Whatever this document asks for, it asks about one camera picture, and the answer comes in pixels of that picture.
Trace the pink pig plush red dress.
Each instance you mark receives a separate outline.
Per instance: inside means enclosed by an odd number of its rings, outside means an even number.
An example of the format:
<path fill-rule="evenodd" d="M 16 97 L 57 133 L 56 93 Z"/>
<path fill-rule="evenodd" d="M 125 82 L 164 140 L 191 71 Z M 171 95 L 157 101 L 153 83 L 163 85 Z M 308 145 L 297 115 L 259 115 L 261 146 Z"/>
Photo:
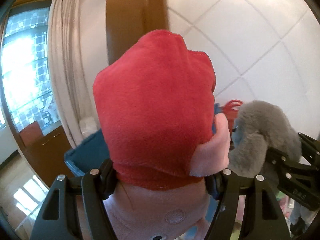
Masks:
<path fill-rule="evenodd" d="M 104 201 L 118 239 L 204 239 L 205 177 L 229 164 L 230 133 L 215 113 L 209 56 L 154 30 L 95 78 L 100 127 L 118 183 Z"/>

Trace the red handbag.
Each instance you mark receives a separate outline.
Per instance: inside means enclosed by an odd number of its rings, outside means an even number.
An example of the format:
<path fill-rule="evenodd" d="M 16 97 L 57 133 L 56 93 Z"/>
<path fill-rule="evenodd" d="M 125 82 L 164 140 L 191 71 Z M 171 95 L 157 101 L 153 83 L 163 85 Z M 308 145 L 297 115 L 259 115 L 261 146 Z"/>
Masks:
<path fill-rule="evenodd" d="M 234 120 L 238 116 L 239 107 L 243 104 L 241 100 L 231 100 L 222 107 L 222 112 L 228 120 L 229 130 L 232 131 Z"/>

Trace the blue plastic storage crate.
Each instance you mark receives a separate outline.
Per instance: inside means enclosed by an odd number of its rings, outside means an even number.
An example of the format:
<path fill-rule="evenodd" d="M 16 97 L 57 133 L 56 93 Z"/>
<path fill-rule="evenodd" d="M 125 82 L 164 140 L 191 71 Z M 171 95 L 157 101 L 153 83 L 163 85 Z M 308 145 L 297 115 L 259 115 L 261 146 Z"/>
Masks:
<path fill-rule="evenodd" d="M 93 168 L 99 168 L 109 158 L 110 153 L 101 130 L 64 154 L 65 164 L 76 177 L 84 176 Z"/>

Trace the white beige curtain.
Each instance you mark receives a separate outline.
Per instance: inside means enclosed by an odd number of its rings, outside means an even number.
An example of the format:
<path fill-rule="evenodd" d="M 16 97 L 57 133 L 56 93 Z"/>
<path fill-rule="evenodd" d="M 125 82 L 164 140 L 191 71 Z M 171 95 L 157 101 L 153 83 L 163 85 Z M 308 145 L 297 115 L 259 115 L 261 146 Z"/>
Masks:
<path fill-rule="evenodd" d="M 48 66 L 54 100 L 72 148 L 97 131 L 80 46 L 80 0 L 53 0 L 48 22 Z"/>

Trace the teal neck pillow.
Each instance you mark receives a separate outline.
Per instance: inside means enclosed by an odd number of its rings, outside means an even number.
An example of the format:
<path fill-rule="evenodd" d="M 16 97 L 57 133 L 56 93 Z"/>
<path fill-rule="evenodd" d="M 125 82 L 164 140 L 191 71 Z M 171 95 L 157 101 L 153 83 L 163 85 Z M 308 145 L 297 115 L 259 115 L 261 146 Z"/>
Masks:
<path fill-rule="evenodd" d="M 263 175 L 275 192 L 279 179 L 273 164 L 266 161 L 267 150 L 275 148 L 296 162 L 302 156 L 298 133 L 287 116 L 280 107 L 265 101 L 254 100 L 240 106 L 232 142 L 228 168 L 241 177 Z"/>

